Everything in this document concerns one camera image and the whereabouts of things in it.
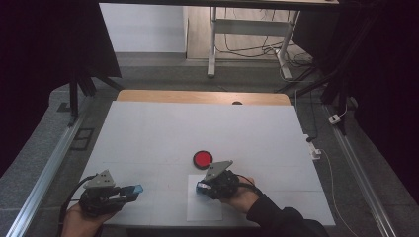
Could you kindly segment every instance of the hand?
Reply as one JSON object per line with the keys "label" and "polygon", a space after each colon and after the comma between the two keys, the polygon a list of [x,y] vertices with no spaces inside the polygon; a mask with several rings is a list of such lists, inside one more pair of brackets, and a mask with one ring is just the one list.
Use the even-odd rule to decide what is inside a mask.
{"label": "hand", "polygon": [[[243,177],[238,177],[238,179],[240,183],[251,185],[250,182],[252,182],[253,184],[255,184],[253,178],[250,177],[247,177],[247,179],[250,182],[244,179]],[[233,197],[231,197],[230,199],[221,199],[220,201],[222,203],[227,203],[233,206],[238,211],[246,214],[257,199],[259,199],[259,196],[256,195],[252,190],[244,187],[239,187],[237,192],[233,195]]]}
{"label": "hand", "polygon": [[65,214],[62,237],[93,237],[101,225],[111,219],[115,213],[104,214],[98,217],[89,217],[83,213],[80,205],[74,204]]}

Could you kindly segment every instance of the wooden edge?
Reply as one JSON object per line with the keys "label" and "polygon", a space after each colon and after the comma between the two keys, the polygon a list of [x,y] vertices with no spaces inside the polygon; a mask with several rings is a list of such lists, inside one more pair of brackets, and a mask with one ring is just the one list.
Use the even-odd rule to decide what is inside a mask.
{"label": "wooden edge", "polygon": [[197,91],[122,90],[118,94],[117,101],[224,105],[231,105],[234,102],[239,102],[243,105],[291,105],[289,97],[285,94]]}

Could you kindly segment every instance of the plug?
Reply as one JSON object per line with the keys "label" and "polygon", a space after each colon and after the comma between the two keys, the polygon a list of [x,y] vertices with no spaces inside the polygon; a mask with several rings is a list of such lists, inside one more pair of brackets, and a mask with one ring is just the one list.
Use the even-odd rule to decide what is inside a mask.
{"label": "plug", "polygon": [[329,121],[332,124],[336,124],[340,121],[340,118],[338,117],[338,115],[334,115],[334,116],[329,117]]}
{"label": "plug", "polygon": [[311,142],[312,139],[309,139],[310,137],[307,137],[307,143],[308,143],[308,153],[310,154],[312,160],[319,160],[321,151],[319,149],[316,149],[314,147],[314,144]]}

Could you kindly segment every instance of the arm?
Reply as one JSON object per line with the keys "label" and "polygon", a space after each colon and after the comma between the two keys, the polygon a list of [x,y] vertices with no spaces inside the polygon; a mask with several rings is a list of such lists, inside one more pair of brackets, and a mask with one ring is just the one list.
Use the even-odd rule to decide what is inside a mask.
{"label": "arm", "polygon": [[[241,183],[249,183],[239,178]],[[232,205],[247,214],[246,218],[261,226],[264,236],[328,236],[324,227],[313,220],[304,220],[294,208],[279,209],[266,195],[258,197],[246,188],[239,188],[231,199],[222,202]]]}
{"label": "arm", "polygon": [[83,214],[80,205],[74,204],[65,214],[61,237],[93,237],[101,225],[115,214],[100,215],[96,218]]}

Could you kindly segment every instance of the aluminum rail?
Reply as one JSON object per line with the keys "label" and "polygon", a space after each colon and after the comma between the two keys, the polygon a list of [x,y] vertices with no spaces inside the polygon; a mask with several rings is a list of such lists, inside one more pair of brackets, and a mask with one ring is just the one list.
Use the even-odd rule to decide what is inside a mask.
{"label": "aluminum rail", "polygon": [[78,120],[75,124],[73,124],[73,126],[68,127],[62,134],[58,144],[49,157],[48,162],[43,168],[40,177],[38,178],[21,211],[16,217],[15,222],[7,233],[7,237],[25,235],[25,232],[34,219],[34,216],[43,200],[43,197],[46,194],[53,178],[55,177],[55,174],[59,169],[59,166],[61,165],[61,162],[65,157],[65,154],[67,153],[67,150],[70,147],[70,144],[76,135],[78,128],[80,127],[83,119],[86,117],[86,111],[91,102],[92,99],[90,98],[86,98],[83,101]]}
{"label": "aluminum rail", "polygon": [[[323,110],[326,113],[327,117],[331,117],[332,115],[327,110],[326,106],[323,106]],[[377,227],[381,232],[381,235],[384,237],[396,237],[396,233],[394,228],[388,218],[385,209],[382,206],[381,201],[379,200],[378,196],[376,195],[367,175],[362,167],[354,149],[352,148],[351,143],[349,142],[348,138],[342,135],[341,131],[337,126],[333,126],[333,132],[339,142],[339,145],[342,148],[342,151],[348,161],[349,167],[354,174],[354,177],[358,183],[358,186],[361,189],[361,192],[364,196],[364,199],[367,202],[367,205],[370,207],[373,213],[373,217],[376,220]]]}

